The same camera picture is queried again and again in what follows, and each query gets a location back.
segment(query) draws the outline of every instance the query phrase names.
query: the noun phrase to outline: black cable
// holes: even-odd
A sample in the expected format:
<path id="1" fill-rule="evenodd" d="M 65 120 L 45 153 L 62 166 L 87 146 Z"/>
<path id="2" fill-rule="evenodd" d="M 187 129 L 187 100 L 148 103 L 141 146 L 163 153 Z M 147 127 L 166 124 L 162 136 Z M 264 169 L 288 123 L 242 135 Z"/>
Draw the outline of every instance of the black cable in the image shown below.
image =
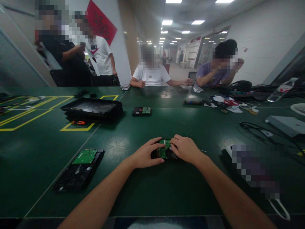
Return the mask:
<path id="1" fill-rule="evenodd" d="M 286 140 L 292 142 L 292 143 L 296 146 L 296 147 L 293 147 L 293 146 L 291 146 L 291 145 L 288 145 L 289 147 L 292 147 L 292 148 L 295 148 L 295 149 L 300 150 L 300 152 L 303 154 L 303 156 L 305 156 L 305 154 L 304 154 L 304 152 L 303 152 L 303 149 L 302 149 L 295 141 L 293 141 L 291 138 L 287 138 L 286 136 L 283 136 L 283 135 L 278 134 L 278 133 L 276 133 L 276 132 L 274 132 L 274 131 L 271 131 L 271 130 L 268 130 L 268 129 L 266 129 L 266 128 L 263 128 L 263 127 L 261 127 L 261 126 L 259 126 L 259 125 L 254 124 L 254 123 L 250 123 L 250 122 L 240 122 L 239 125 L 240 125 L 244 130 L 250 132 L 251 134 L 253 134 L 253 135 L 256 136 L 257 138 L 258 138 L 258 137 L 261 138 L 261 136 L 259 136 L 259 135 L 255 134 L 255 133 L 253 133 L 253 132 L 251 131 L 251 129 L 254 129 L 254 130 L 259 131 L 259 132 L 265 137 L 265 139 L 266 139 L 267 141 L 271 142 L 271 143 L 274 144 L 274 145 L 284 145 L 284 144 L 276 142 L 275 140 L 273 140 L 273 139 L 271 138 L 271 136 L 267 136 L 267 135 L 266 135 L 267 133 L 263 133 L 262 131 L 263 131 L 263 130 L 264 130 L 264 131 L 268 131 L 268 132 L 270 132 L 270 133 L 272 133 L 272 134 L 274 134 L 274 135 L 277 135 L 277 136 L 279 136 L 279 137 L 282 137 L 282 138 L 284 138 L 284 139 L 286 139 Z M 298 156 L 298 155 L 296 155 L 296 154 L 293 154 L 293 153 L 290 153 L 290 152 L 288 152 L 288 155 L 289 155 L 292 159 L 295 159 L 295 160 L 297 160 L 299 163 L 305 165 L 305 161 L 304 161 L 303 159 L 301 159 L 300 156 Z"/>

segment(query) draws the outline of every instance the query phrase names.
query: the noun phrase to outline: white t-shirt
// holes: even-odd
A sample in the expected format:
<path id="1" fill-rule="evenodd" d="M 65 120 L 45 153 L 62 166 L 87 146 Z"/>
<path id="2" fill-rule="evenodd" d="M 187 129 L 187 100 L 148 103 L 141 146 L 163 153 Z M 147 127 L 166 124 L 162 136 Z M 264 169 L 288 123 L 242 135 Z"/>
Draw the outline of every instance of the white t-shirt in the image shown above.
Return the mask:
<path id="1" fill-rule="evenodd" d="M 162 86 L 162 82 L 168 82 L 171 77 L 167 73 L 163 65 L 159 65 L 158 68 L 149 69 L 138 65 L 134 71 L 133 77 L 137 80 L 145 81 L 146 86 Z"/>
<path id="2" fill-rule="evenodd" d="M 111 54 L 112 51 L 108 42 L 103 37 L 96 36 L 95 42 L 86 43 L 86 51 L 91 58 L 95 57 L 100 75 L 113 74 L 112 64 L 109 57 L 109 54 Z"/>

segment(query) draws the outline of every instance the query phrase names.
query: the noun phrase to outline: chair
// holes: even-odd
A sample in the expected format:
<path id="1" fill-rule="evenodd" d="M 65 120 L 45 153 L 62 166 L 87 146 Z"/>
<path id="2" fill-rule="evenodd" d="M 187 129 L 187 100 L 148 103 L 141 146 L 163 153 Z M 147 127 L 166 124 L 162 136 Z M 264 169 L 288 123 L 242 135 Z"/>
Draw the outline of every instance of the chair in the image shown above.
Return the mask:
<path id="1" fill-rule="evenodd" d="M 188 77 L 193 80 L 192 86 L 194 86 L 195 83 L 196 83 L 196 75 L 197 75 L 197 72 L 189 72 L 188 73 Z"/>

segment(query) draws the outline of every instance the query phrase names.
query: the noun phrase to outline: red scissors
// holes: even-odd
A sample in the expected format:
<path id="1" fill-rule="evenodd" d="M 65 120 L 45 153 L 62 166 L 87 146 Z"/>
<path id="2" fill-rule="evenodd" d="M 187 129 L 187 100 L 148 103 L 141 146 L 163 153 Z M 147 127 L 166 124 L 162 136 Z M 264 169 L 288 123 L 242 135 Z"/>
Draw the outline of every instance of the red scissors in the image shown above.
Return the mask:
<path id="1" fill-rule="evenodd" d="M 228 106 L 238 106 L 239 105 L 239 103 L 234 100 L 224 100 L 223 103 Z"/>

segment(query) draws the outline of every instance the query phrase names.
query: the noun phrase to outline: person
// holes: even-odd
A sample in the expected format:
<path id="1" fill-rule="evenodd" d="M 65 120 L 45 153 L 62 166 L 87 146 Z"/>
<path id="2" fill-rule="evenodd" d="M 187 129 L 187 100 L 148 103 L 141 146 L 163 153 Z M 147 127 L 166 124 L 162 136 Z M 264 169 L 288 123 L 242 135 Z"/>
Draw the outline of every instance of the person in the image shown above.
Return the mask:
<path id="1" fill-rule="evenodd" d="M 108 42 L 105 38 L 94 34 L 93 29 L 88 24 L 85 15 L 80 11 L 74 13 L 74 19 L 80 30 L 88 37 L 86 43 L 86 52 L 98 66 L 98 72 L 101 76 L 113 78 L 114 85 L 119 86 L 118 73 L 115 69 L 115 60 Z"/>
<path id="2" fill-rule="evenodd" d="M 149 140 L 134 154 L 124 159 L 76 206 L 61 223 L 59 229 L 102 228 L 131 172 L 136 168 L 164 163 L 162 158 L 151 159 L 153 150 L 165 146 L 157 143 L 160 139 L 161 137 Z M 175 135 L 170 143 L 177 157 L 193 164 L 202 173 L 232 228 L 276 228 L 268 216 L 207 155 L 199 151 L 192 139 Z"/>
<path id="3" fill-rule="evenodd" d="M 133 87 L 144 88 L 144 86 L 162 86 L 162 82 L 166 82 L 169 86 L 188 86 L 193 80 L 172 80 L 167 73 L 165 67 L 160 65 L 157 60 L 157 55 L 154 54 L 155 49 L 151 45 L 143 45 L 141 47 L 140 63 L 130 80 L 130 85 Z"/>
<path id="4" fill-rule="evenodd" d="M 245 62 L 243 59 L 238 59 L 237 63 L 230 66 L 236 51 L 237 43 L 233 39 L 219 43 L 215 48 L 212 62 L 202 64 L 198 68 L 195 86 L 209 87 L 220 82 L 229 86 Z"/>
<path id="5" fill-rule="evenodd" d="M 38 14 L 43 23 L 43 30 L 39 31 L 39 41 L 61 66 L 61 85 L 63 87 L 91 86 L 92 74 L 84 62 L 85 47 L 74 45 L 65 39 L 58 25 L 61 21 L 59 10 L 55 10 L 53 5 L 39 3 L 37 3 Z"/>

